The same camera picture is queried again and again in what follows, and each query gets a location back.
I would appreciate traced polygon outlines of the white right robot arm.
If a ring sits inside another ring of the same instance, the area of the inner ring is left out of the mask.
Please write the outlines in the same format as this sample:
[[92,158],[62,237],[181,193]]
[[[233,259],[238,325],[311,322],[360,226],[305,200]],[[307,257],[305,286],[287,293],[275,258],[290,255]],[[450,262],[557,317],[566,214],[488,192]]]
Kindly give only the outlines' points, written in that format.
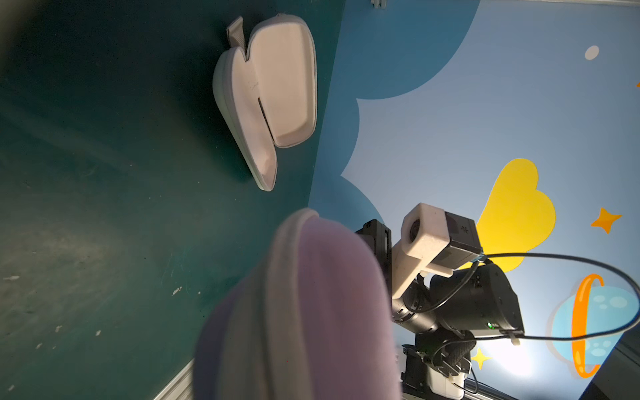
[[392,320],[414,335],[403,347],[406,394],[462,399],[475,376],[480,341],[518,346],[524,326],[506,273],[488,259],[475,222],[420,203],[403,220],[400,239],[374,219],[358,230],[382,269]]

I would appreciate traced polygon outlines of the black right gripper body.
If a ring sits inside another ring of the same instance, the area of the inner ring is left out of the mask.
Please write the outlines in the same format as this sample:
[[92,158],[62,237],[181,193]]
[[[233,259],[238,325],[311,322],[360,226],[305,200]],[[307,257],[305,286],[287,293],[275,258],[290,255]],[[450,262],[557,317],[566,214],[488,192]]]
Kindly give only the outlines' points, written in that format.
[[416,334],[440,329],[454,335],[524,333],[518,296],[506,273],[483,260],[475,222],[470,218],[446,220],[449,245],[436,256],[437,264],[461,266],[470,261],[476,269],[456,269],[449,278],[433,275],[429,285],[416,275],[398,298],[390,300],[393,321]]

